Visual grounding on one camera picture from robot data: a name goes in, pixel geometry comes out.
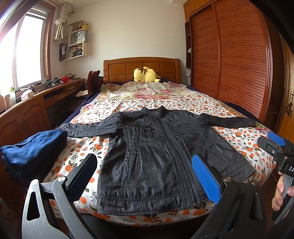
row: window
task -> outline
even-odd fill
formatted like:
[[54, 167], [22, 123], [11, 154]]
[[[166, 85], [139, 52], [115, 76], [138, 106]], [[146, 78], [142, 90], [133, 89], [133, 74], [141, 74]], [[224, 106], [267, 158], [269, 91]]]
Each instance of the window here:
[[8, 94], [11, 86], [18, 90], [44, 81], [44, 40], [50, 12], [36, 4], [0, 42], [1, 95]]

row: white wall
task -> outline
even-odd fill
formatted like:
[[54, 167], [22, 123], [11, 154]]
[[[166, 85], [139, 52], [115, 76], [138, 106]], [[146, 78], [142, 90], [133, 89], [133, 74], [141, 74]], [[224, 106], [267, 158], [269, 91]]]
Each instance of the white wall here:
[[51, 30], [51, 42], [50, 42], [50, 65], [51, 65], [51, 76], [54, 77], [64, 77], [67, 74], [65, 63], [59, 62], [59, 44], [64, 41], [55, 41], [56, 25], [54, 22], [59, 18], [60, 8], [56, 7], [54, 13], [54, 19]]
[[[104, 60], [124, 57], [179, 58], [182, 76], [189, 73], [185, 68], [185, 16], [181, 4], [163, 0], [107, 1], [76, 10], [68, 23], [80, 20], [89, 22], [88, 57], [60, 63], [66, 65], [67, 73], [87, 78], [89, 71], [100, 70], [103, 75]], [[188, 83], [188, 78], [183, 77], [182, 82]]]

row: jacket collar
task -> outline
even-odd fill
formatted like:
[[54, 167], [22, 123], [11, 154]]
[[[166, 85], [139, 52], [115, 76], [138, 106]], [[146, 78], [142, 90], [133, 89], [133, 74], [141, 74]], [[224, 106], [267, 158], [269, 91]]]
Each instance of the jacket collar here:
[[157, 109], [147, 109], [146, 107], [143, 107], [141, 112], [146, 112], [153, 115], [164, 114], [166, 112], [166, 108], [163, 105]]

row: bottle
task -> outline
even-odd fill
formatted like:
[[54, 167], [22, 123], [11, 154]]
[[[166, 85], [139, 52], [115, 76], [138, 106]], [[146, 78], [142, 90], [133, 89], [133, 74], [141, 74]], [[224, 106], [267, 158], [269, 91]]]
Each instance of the bottle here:
[[16, 104], [16, 98], [15, 98], [15, 92], [14, 92], [14, 87], [11, 86], [10, 91], [9, 91], [9, 96], [10, 96], [10, 105], [13, 106]]
[[8, 110], [11, 107], [11, 105], [10, 105], [10, 99], [9, 99], [9, 95], [8, 94], [4, 97], [4, 103], [5, 103], [6, 110]]
[[5, 110], [6, 110], [6, 107], [5, 107], [4, 97], [0, 93], [0, 113]]

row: wooden desk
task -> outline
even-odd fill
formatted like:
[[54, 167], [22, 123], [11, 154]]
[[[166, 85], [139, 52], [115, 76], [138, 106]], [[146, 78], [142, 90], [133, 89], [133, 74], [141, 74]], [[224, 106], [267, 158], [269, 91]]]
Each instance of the wooden desk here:
[[[78, 92], [84, 84], [85, 79], [69, 81], [37, 93], [2, 113], [0, 115], [0, 147], [19, 143], [38, 132], [50, 130], [46, 108]], [[4, 170], [2, 160], [0, 160], [0, 196], [16, 208], [20, 207], [23, 197], [21, 186], [10, 179]]]

